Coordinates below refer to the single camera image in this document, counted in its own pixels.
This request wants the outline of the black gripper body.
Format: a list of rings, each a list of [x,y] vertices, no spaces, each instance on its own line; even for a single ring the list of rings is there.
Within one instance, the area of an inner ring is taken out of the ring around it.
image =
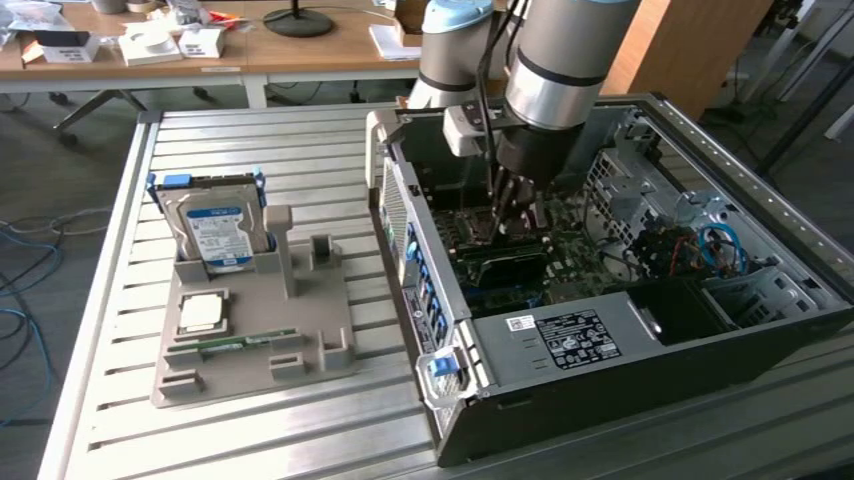
[[[537,188],[547,187],[562,172],[582,134],[582,123],[565,130],[518,126],[503,130],[498,143],[498,179],[530,180]]]

